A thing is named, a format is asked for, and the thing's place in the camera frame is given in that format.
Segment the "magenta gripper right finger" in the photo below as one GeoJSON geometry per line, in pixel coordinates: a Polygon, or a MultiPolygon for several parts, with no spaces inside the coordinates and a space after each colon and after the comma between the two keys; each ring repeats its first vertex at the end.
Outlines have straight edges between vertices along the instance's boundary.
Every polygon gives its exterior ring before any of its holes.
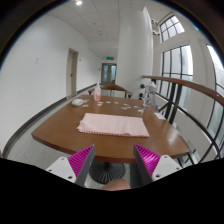
{"type": "Polygon", "coordinates": [[[133,154],[145,185],[182,169],[170,156],[156,153],[135,144],[133,154]]]}

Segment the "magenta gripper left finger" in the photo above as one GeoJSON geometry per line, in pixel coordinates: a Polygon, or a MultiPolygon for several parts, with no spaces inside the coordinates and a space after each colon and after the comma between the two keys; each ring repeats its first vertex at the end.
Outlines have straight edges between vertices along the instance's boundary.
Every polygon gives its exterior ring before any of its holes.
{"type": "Polygon", "coordinates": [[[91,145],[68,158],[58,158],[47,171],[83,187],[94,157],[95,146],[91,145]]]}

